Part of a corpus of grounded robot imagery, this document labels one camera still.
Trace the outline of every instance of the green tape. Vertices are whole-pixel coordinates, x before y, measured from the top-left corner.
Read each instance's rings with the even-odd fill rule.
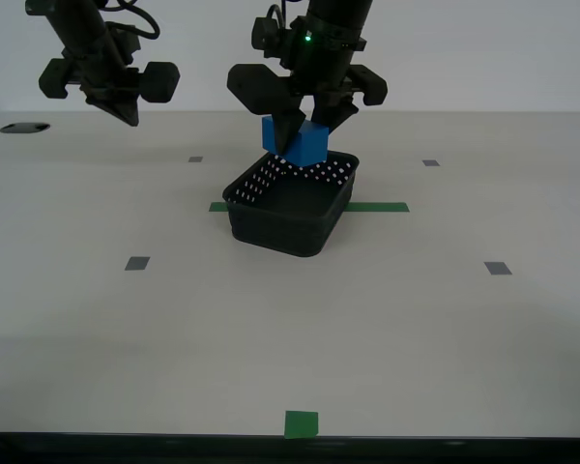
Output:
[[[211,208],[209,208],[209,213],[226,213],[228,211],[228,205],[216,201],[211,203]]]
[[[318,413],[286,411],[283,438],[314,438],[318,435]]]
[[[223,202],[211,203],[209,212],[226,213],[228,207]],[[347,213],[409,213],[410,209],[406,203],[349,203],[346,207]]]
[[[348,203],[348,213],[409,213],[406,203]]]

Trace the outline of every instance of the plastic container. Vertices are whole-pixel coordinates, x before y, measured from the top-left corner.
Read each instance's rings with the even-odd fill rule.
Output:
[[[339,152],[309,167],[267,153],[223,192],[232,234],[295,256],[318,254],[350,201],[358,166]]]

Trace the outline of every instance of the table surface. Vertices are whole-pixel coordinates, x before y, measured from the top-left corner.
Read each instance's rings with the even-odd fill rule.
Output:
[[[0,431],[580,437],[580,114],[358,115],[353,200],[410,213],[309,259],[209,213],[257,117],[141,119],[0,114],[52,125],[0,133]]]

